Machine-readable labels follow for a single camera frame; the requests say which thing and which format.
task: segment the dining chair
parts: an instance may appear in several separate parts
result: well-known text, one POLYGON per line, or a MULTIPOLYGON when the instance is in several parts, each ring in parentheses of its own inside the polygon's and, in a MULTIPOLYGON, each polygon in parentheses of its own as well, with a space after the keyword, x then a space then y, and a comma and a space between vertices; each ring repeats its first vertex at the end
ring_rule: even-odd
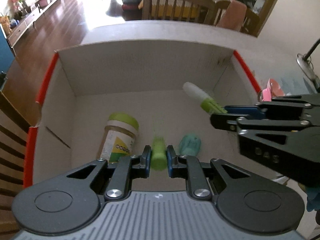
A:
POLYGON ((0 240, 19 231, 11 212, 15 195, 23 189, 24 152, 30 124, 0 92, 0 240))
POLYGON ((178 20, 210 24, 212 0, 143 0, 142 20, 178 20))
MULTIPOLYGON (((230 0, 220 0, 215 3, 216 7, 213 12, 213 25, 217 25, 217 23, 220 21, 221 16, 225 12, 225 10, 228 8, 230 4, 230 0)), ((255 14, 253 11, 251 11, 249 8, 247 8, 245 17, 244 17, 244 23, 242 25, 242 28, 240 30, 241 33, 246 33, 249 35, 253 35, 258 23, 260 22, 260 17, 255 14)))

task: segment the green jar lid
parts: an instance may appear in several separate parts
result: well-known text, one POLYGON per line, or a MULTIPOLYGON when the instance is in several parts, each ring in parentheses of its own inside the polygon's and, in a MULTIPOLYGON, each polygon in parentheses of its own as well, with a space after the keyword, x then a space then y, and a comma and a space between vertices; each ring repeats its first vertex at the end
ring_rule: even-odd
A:
POLYGON ((112 113, 109 116, 109 120, 125 122, 125 123, 131 125, 132 127, 134 127, 137 131, 139 130, 138 121, 134 117, 132 117, 131 115, 128 115, 126 113, 120 113, 120 112, 112 113))

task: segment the drawer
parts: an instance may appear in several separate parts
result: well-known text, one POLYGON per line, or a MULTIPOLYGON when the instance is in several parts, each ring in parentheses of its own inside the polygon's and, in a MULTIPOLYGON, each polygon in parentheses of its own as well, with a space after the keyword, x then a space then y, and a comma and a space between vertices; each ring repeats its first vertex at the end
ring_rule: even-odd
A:
POLYGON ((25 20, 23 20, 8 38, 11 46, 13 46, 17 42, 17 40, 20 38, 21 34, 24 32, 26 28, 26 22, 25 20))
POLYGON ((27 26, 31 24, 33 21, 35 21, 39 17, 39 14, 40 14, 39 9, 38 8, 34 9, 25 19, 27 26))

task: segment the door frame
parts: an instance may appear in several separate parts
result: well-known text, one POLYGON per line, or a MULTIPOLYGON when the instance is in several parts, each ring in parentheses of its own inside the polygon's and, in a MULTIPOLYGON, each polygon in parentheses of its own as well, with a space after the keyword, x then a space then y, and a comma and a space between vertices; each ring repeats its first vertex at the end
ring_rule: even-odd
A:
POLYGON ((258 37, 262 28, 264 27, 266 21, 269 18, 270 13, 272 12, 277 0, 266 0, 263 4, 261 11, 259 13, 260 22, 258 23, 256 29, 253 32, 253 36, 258 37))

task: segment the green brush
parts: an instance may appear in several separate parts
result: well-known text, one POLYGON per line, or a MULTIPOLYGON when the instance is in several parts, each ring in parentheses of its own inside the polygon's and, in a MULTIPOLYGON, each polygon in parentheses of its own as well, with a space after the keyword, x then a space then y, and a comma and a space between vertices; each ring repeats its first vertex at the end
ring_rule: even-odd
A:
POLYGON ((195 84, 186 82, 183 84, 183 90, 188 96, 198 100, 201 104, 201 108, 208 114, 226 114, 227 111, 219 105, 212 97, 210 97, 202 89, 198 88, 195 84))
POLYGON ((152 143, 151 168, 156 171, 163 171, 167 168, 166 145, 163 137, 155 137, 152 143))

